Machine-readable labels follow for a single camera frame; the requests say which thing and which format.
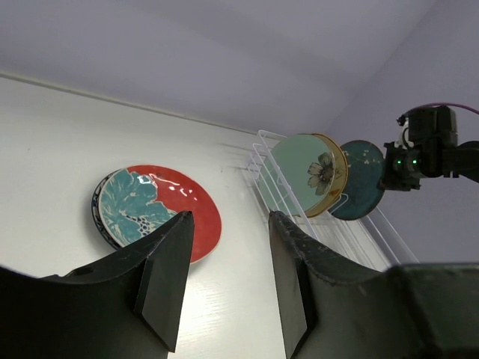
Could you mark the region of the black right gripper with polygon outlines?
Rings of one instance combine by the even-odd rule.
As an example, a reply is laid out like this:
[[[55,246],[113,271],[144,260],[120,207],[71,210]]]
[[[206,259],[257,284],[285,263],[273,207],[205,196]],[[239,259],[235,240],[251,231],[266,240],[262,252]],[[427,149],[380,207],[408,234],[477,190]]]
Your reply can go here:
[[[419,190],[423,178],[444,174],[443,152],[457,148],[456,113],[447,105],[424,105],[402,114],[409,118],[412,149],[385,143],[385,164],[379,187],[389,191]]]

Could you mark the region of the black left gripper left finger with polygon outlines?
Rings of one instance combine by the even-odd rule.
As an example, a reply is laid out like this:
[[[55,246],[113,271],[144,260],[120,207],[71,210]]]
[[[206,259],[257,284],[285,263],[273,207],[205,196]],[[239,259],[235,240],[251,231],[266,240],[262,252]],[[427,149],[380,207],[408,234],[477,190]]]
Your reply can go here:
[[[177,345],[194,229],[183,211],[65,276],[2,269],[1,356],[166,358]]]

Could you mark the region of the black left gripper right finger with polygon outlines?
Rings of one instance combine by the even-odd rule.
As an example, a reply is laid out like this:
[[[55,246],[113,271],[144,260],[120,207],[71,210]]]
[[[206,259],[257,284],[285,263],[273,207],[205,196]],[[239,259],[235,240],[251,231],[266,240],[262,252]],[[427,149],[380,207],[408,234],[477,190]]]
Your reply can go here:
[[[478,266],[376,271],[333,251],[284,213],[269,240],[288,358],[476,358]]]

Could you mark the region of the dark teal brown-rimmed plate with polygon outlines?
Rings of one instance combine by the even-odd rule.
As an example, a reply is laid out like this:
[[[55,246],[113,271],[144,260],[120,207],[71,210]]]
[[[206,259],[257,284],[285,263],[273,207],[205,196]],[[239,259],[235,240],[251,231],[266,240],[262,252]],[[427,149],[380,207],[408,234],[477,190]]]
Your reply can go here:
[[[329,213],[343,221],[354,221],[368,215],[382,199],[379,181],[385,164],[382,151],[375,144],[354,140],[341,145],[348,165],[348,178],[338,202]]]

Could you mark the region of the red plate teal flower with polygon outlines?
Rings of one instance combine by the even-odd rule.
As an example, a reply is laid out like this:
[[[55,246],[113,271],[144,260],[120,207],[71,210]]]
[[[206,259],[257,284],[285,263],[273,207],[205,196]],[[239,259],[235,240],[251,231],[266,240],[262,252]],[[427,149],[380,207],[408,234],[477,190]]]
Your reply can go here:
[[[190,262],[196,263],[216,249],[222,234],[219,210],[196,181],[171,168],[133,165],[119,169],[100,192],[101,220],[120,248],[151,234],[182,211],[194,217]]]

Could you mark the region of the blue floral white plate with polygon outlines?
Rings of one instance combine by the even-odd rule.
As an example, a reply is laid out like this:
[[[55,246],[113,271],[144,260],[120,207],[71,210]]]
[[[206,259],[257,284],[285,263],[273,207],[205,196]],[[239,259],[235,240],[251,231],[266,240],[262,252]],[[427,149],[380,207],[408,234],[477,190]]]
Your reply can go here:
[[[91,214],[92,214],[94,224],[96,228],[98,229],[100,235],[112,248],[114,248],[115,250],[118,250],[120,249],[120,245],[109,235],[108,231],[106,230],[106,227],[104,226],[101,220],[100,212],[99,212],[100,192],[102,191],[103,186],[106,184],[107,180],[110,177],[112,177],[116,172],[118,171],[113,171],[110,174],[108,174],[106,177],[104,177],[95,188],[92,195],[92,199],[91,199]]]

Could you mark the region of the light green plate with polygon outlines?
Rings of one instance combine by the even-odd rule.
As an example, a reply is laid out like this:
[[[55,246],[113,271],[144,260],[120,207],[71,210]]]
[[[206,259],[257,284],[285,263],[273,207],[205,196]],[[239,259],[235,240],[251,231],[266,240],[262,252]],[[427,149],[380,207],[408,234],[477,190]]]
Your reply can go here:
[[[329,152],[325,142],[314,135],[293,135],[270,152],[273,159],[263,160],[258,178],[259,192],[269,210],[299,216],[323,199],[308,186],[308,169],[320,154]]]

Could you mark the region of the yellow cream plate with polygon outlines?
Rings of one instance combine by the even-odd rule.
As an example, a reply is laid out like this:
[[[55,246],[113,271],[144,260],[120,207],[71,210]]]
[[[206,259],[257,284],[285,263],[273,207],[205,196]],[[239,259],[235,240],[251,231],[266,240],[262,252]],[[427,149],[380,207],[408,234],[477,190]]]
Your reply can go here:
[[[338,144],[326,135],[313,135],[326,143],[329,152],[320,154],[308,169],[308,186],[314,190],[316,196],[323,195],[318,204],[305,211],[308,218],[322,214],[340,200],[349,175],[347,158]]]

